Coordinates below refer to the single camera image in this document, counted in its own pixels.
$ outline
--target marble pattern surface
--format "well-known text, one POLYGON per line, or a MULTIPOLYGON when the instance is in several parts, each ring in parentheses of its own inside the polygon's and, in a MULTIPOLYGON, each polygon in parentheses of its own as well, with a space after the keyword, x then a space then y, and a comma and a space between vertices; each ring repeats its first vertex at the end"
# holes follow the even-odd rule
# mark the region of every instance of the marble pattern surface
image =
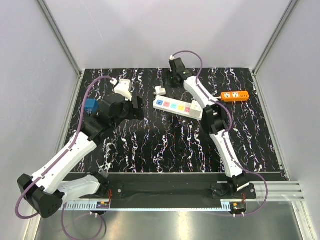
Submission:
MULTIPOLYGON (((80 104, 89 84, 99 76, 129 79, 133 90, 143 97, 145 118, 126 120, 95 151, 88 154, 73 172, 105 170, 111 173, 214 173, 223 172, 218 150, 198 120, 154 110, 155 86, 163 82, 161 68, 87 69, 79 90, 67 140, 74 134, 80 104)), ((214 96, 221 92, 248 91, 247 102, 229 104, 233 118, 230 138, 241 164, 250 171, 278 172, 279 163, 248 68, 204 68, 204 87, 214 96)), ((102 80, 93 87, 90 98, 102 99, 113 85, 102 80)), ((167 88, 166 97, 191 103, 184 89, 167 88)))

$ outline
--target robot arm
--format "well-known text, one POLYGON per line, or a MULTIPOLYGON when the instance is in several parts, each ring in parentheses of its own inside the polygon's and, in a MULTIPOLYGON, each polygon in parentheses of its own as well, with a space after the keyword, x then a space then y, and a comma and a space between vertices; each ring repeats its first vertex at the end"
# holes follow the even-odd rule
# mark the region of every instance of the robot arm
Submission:
POLYGON ((63 182, 63 180, 87 154, 95 150, 106 138, 112 136, 123 120, 144 119, 142 99, 131 94, 131 87, 130 80, 120 80, 114 88, 114 93, 100 102, 97 111, 84 118, 83 127, 71 148, 69 146, 76 134, 44 167, 32 176, 23 174, 18 179, 22 193, 32 183, 34 184, 27 192, 25 200, 43 218, 52 216, 62 204, 70 200, 85 195, 102 197, 107 193, 107 176, 98 172, 74 181, 63 182))
POLYGON ((238 192, 249 186, 250 182, 246 179, 246 174, 235 164, 236 162, 240 165, 240 162, 231 144, 229 133, 226 132, 227 114, 215 104, 219 100, 213 97, 196 76, 186 69, 181 58, 170 57, 169 63, 171 66, 169 85, 183 86, 203 109, 201 126, 204 132, 210 135, 219 151, 231 190, 238 192))

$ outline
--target white backdrop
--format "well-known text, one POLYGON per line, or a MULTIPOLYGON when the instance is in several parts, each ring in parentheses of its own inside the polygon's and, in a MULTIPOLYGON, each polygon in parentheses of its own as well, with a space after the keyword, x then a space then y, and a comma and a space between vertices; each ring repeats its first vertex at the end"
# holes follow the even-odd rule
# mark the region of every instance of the white backdrop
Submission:
POLYGON ((77 76, 36 1, 0 2, 0 239, 21 240, 17 180, 55 155, 77 76))
POLYGON ((287 163, 320 237, 319 0, 299 1, 260 71, 267 107, 287 163))
POLYGON ((253 68, 289 2, 46 0, 82 69, 168 67, 180 50, 199 53, 205 67, 253 68))

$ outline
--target white power strip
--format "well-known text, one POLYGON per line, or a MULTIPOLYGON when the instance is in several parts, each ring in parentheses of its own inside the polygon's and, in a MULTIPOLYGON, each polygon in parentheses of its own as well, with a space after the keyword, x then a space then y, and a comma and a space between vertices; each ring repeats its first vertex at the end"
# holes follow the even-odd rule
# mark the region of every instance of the white power strip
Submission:
POLYGON ((153 102, 153 108, 196 120, 201 120, 203 112, 196 101, 192 101, 191 104, 165 96, 156 96, 153 102))

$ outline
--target purple cable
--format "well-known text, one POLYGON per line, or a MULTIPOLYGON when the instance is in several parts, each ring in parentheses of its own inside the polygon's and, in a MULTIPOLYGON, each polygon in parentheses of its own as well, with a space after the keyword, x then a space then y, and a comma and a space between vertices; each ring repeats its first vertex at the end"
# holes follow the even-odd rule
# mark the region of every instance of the purple cable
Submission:
MULTIPOLYGON (((73 221, 72 221, 71 223, 69 223, 67 226, 64 226, 64 228, 67 229, 67 228, 70 227, 71 225, 74 225, 78 220, 80 220, 80 219, 82 219, 83 217, 86 217, 86 216, 88 216, 88 213, 84 213, 84 214, 78 216, 75 220, 73 220, 73 221)), ((51 229, 52 231, 54 231, 55 233, 59 233, 59 232, 63 231, 62 228, 61 228, 61 229, 55 229, 50 222, 48 222, 48 225, 49 225, 50 229, 51 229)))
MULTIPOLYGON (((210 102, 212 102, 213 104, 219 105, 221 108, 223 108, 223 110, 225 110, 226 114, 228 115, 229 126, 228 126, 228 128, 223 132, 223 135, 224 135, 225 133, 228 133, 228 132, 232 129, 232 125, 233 125, 231 113, 229 112, 229 110, 228 110, 223 104, 221 104, 221 103, 218 102, 218 101, 214 101, 214 100, 210 99, 210 96, 208 96, 207 93, 202 89, 201 85, 198 84, 199 76, 200 76, 200 73, 201 73, 202 68, 203 68, 203 60, 202 60, 202 58, 201 58, 197 53, 195 53, 195 52, 193 52, 193 51, 189 51, 189 50, 178 51, 178 52, 176 52, 175 54, 173 54, 172 56, 174 57, 175 55, 181 54, 181 53, 191 53, 191 54, 193 54, 193 55, 196 55, 196 56, 199 58, 200 63, 201 63, 201 66, 200 66, 200 69, 199 69, 199 71, 198 71, 198 73, 197 73, 197 75, 196 75, 195 83, 196 83, 196 85, 198 86, 199 90, 205 95, 206 98, 208 98, 208 100, 209 100, 210 102)), ((226 149, 227 149, 227 151, 228 151, 231 159, 234 159, 234 157, 232 156, 231 151, 230 151, 230 149, 229 149, 227 140, 226 140, 225 138, 223 138, 223 140, 224 140, 226 149)), ((259 212, 259 211, 265 206, 265 204, 266 204, 266 202, 267 202, 268 194, 269 194, 269 189, 268 189, 267 181, 266 181, 265 178, 264 178, 263 176, 261 176, 259 173, 256 173, 256 172, 253 172, 253 171, 248 171, 248 170, 244 169, 239 163, 237 163, 237 162, 235 162, 235 161, 234 161, 234 164, 237 165, 237 166, 238 166, 242 171, 244 171, 245 173, 247 173, 247 174, 252 174, 252 175, 256 175, 256 176, 258 176, 259 178, 261 178, 261 180, 263 181, 263 183, 264 183, 264 185, 265 185, 265 197, 264 197, 264 201, 263 201, 262 205, 261 205, 257 210, 246 214, 246 215, 248 215, 248 216, 253 215, 253 214, 259 212)))
MULTIPOLYGON (((78 125, 78 128, 76 130, 76 133, 75 133, 75 137, 74 137, 74 140, 73 142, 70 144, 70 146, 68 147, 69 149, 71 149, 75 144, 76 144, 76 141, 78 139, 78 136, 79 136, 79 133, 80 133, 80 130, 81 130, 81 126, 82 126, 82 121, 84 119, 84 112, 85 112, 85 104, 86 104, 86 100, 88 98, 88 95, 92 89, 92 87, 100 80, 102 79, 109 79, 109 80, 113 80, 112 77, 110 76, 100 76, 98 78, 96 78, 95 80, 93 80, 93 82, 89 85, 89 87, 87 88, 85 94, 84 94, 84 97, 83 97, 83 101, 82 101, 82 106, 81 106, 81 111, 80 111, 80 118, 79 118, 79 125, 78 125)), ((42 177, 44 177, 67 153, 69 152, 69 150, 65 150, 61 156, 59 156, 54 162, 52 165, 50 165, 41 175, 42 177)), ((35 216, 37 216, 39 213, 35 213, 34 215, 31 215, 31 216, 22 216, 20 213, 19 213, 19 206, 20 206, 20 203, 22 201, 22 199, 26 196, 26 194, 28 193, 28 191, 34 186, 36 185, 37 182, 39 182, 42 178, 41 177, 38 177, 35 181, 33 181, 24 191, 23 193, 21 194, 21 196, 19 197, 18 201, 16 202, 16 205, 15 205, 15 215, 20 218, 20 219, 23 219, 23 220, 27 220, 27 219, 31 219, 35 216)))
POLYGON ((16 205, 15 205, 15 215, 20 218, 20 219, 23 219, 23 220, 27 220, 27 219, 32 219, 34 218, 35 216, 39 215, 39 213, 35 213, 31 216, 22 216, 19 212, 19 206, 20 206, 20 203, 22 201, 22 199, 24 199, 25 195, 27 194, 27 192, 29 192, 29 190, 34 186, 36 185, 37 182, 39 182, 41 179, 41 177, 38 177, 35 181, 33 181, 24 191, 23 193, 21 194, 21 196, 19 197, 18 201, 16 202, 16 205))
MULTIPOLYGON (((65 212, 66 206, 67 206, 67 204, 65 203, 65 204, 63 205, 62 213, 61 213, 61 226, 62 226, 62 230, 63 230, 64 234, 65 234, 68 238, 70 238, 70 239, 72 239, 72 240, 81 240, 81 239, 72 237, 72 236, 67 232, 67 229, 66 229, 65 224, 64 224, 64 212, 65 212)), ((92 238, 89 238, 89 239, 87 239, 87 240, 94 240, 94 239, 96 239, 96 238, 99 236, 99 234, 101 233, 101 231, 102 231, 102 227, 103 227, 103 225, 104 225, 104 219, 103 219, 103 217, 100 216, 99 214, 98 214, 97 216, 99 216, 99 218, 100 218, 100 220, 101 220, 100 229, 99 229, 99 231, 97 232, 96 235, 94 235, 92 238)))

